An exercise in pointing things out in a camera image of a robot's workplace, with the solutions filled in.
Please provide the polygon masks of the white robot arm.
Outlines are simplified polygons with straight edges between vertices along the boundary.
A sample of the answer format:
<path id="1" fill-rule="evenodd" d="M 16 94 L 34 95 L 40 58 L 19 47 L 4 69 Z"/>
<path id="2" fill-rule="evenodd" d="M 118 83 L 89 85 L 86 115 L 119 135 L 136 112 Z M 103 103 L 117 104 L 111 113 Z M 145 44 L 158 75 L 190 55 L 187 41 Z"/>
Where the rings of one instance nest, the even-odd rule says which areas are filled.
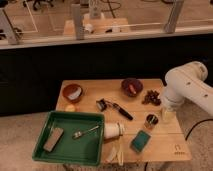
<path id="1" fill-rule="evenodd" d="M 164 123 L 174 118 L 186 99 L 213 116 L 213 87 L 205 83 L 207 76 L 207 67 L 199 61 L 186 63 L 166 73 L 166 86 L 160 95 Z"/>

